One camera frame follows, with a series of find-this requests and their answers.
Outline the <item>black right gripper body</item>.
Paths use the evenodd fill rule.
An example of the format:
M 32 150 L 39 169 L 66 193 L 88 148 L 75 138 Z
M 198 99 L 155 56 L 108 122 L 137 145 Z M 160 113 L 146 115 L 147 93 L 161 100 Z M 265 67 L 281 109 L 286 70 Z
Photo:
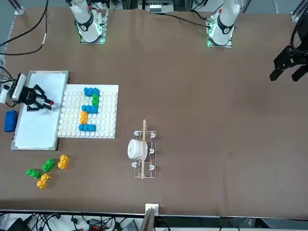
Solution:
M 18 102 L 25 105 L 32 105 L 36 101 L 37 94 L 33 88 L 24 86 L 21 90 Z

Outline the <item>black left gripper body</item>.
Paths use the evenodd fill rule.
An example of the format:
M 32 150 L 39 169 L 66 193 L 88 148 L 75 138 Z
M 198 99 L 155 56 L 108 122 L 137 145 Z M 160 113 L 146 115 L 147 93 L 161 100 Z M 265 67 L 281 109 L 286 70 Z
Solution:
M 292 65 L 308 64 L 308 47 L 306 45 L 291 48 L 291 54 Z

